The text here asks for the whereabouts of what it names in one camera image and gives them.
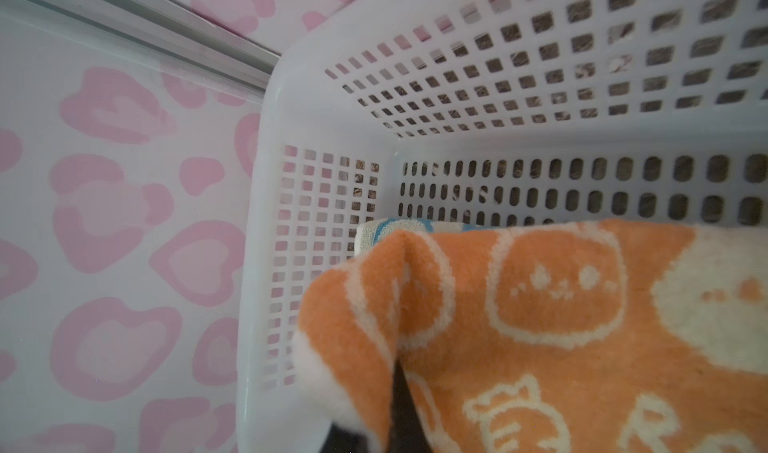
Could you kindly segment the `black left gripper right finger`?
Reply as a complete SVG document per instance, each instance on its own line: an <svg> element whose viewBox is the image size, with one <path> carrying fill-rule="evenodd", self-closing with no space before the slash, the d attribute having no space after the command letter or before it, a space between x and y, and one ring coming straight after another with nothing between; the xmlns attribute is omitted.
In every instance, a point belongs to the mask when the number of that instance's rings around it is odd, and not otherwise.
<svg viewBox="0 0 768 453"><path fill-rule="evenodd" d="M431 453L404 371L395 364L388 453Z"/></svg>

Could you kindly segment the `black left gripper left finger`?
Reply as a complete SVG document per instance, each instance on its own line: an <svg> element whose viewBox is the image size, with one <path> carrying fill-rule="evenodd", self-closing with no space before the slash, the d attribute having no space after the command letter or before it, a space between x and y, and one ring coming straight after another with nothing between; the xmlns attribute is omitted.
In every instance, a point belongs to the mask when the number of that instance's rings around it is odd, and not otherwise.
<svg viewBox="0 0 768 453"><path fill-rule="evenodd" d="M332 424L320 453L367 453L366 439Z"/></svg>

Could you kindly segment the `orange bunny towel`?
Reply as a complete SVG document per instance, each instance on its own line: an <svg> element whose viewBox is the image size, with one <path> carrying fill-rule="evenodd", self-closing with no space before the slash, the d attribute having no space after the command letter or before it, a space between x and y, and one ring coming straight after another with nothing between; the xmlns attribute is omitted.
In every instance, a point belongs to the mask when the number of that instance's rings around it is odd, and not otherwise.
<svg viewBox="0 0 768 453"><path fill-rule="evenodd" d="M373 452L397 370L436 452L763 452L767 233L397 230L311 284L293 363Z"/></svg>

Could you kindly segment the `blue bunny pattern towel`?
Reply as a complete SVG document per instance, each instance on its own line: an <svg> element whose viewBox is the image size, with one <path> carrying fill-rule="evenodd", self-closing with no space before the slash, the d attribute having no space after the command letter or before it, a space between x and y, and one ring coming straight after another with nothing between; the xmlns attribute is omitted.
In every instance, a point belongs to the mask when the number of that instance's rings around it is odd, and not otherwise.
<svg viewBox="0 0 768 453"><path fill-rule="evenodd" d="M427 219L380 219L366 222L356 230L354 255L358 256L371 249L379 240L397 231L421 233L461 233L482 230L481 226L457 222Z"/></svg>

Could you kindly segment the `white plastic basket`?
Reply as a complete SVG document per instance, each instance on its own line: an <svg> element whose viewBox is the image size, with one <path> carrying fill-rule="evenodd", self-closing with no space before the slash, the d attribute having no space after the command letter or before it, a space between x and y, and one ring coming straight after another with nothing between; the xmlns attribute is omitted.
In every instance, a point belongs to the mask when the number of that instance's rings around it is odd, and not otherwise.
<svg viewBox="0 0 768 453"><path fill-rule="evenodd" d="M395 218L767 233L767 0L357 0L294 45L254 165L242 451L320 452L301 301Z"/></svg>

